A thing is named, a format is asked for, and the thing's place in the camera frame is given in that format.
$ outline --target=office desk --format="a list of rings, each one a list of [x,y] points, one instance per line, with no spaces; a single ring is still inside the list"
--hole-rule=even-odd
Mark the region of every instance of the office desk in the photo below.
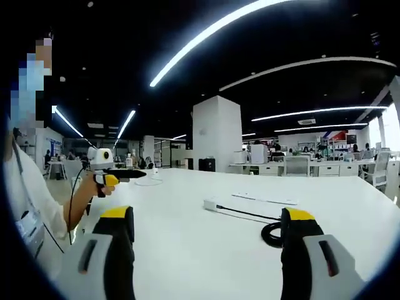
[[[106,209],[134,208],[137,299],[280,299],[281,250],[262,241],[265,224],[204,210],[204,199],[212,197],[227,207],[265,216],[279,216],[284,205],[230,195],[253,192],[297,199],[296,207],[313,214],[324,232],[355,257],[364,280],[385,263],[399,234],[400,209],[358,177],[264,177],[184,169],[160,169],[158,176],[160,185],[131,181],[118,185],[109,197],[95,197],[87,220],[90,232]]]
[[[375,160],[372,159],[362,159],[360,161],[316,161],[312,160],[310,161],[310,167],[319,167],[319,166],[350,166],[350,165],[367,165],[367,164],[375,164]],[[277,166],[277,167],[283,167],[284,163],[283,161],[271,161],[267,162],[266,164],[251,164],[251,163],[246,163],[246,164],[230,164],[229,166],[242,166],[242,167],[265,167],[265,166]]]

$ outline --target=person's arm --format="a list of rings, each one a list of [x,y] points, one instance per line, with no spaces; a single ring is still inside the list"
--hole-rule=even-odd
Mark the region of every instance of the person's arm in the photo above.
[[[115,187],[105,186],[101,191],[105,195],[111,195],[111,192],[115,190]],[[89,172],[86,177],[82,180],[79,189],[75,192],[72,197],[72,208],[71,208],[71,225],[68,226],[69,222],[69,208],[71,206],[71,198],[64,204],[64,220],[67,224],[67,229],[73,230],[82,218],[83,212],[86,209],[89,201],[92,197],[98,195],[96,182],[93,180],[93,173]]]

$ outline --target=window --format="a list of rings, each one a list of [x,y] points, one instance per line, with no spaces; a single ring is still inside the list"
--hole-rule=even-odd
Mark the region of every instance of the window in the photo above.
[[[371,142],[369,147],[375,148],[376,143],[381,142],[381,133],[379,132],[378,118],[376,117],[371,122],[369,122],[369,141]]]
[[[386,147],[392,151],[400,151],[400,125],[398,112],[394,103],[382,113]]]

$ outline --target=white cabinet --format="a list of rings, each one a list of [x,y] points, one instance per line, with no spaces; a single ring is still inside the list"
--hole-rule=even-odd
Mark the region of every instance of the white cabinet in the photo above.
[[[259,174],[263,176],[278,176],[278,168],[277,166],[260,166]]]
[[[320,166],[319,176],[339,176],[339,166]]]
[[[340,176],[358,176],[358,165],[340,166]]]

